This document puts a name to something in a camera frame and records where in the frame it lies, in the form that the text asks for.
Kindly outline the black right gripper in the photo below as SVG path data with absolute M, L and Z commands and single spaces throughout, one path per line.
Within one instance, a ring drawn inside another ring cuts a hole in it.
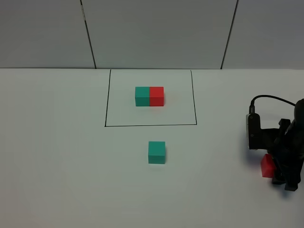
M 294 106 L 294 119 L 287 128 L 283 138 L 275 144 L 273 150 L 275 165 L 273 185 L 285 183 L 286 191 L 296 191 L 301 181 L 304 162 L 304 100 Z

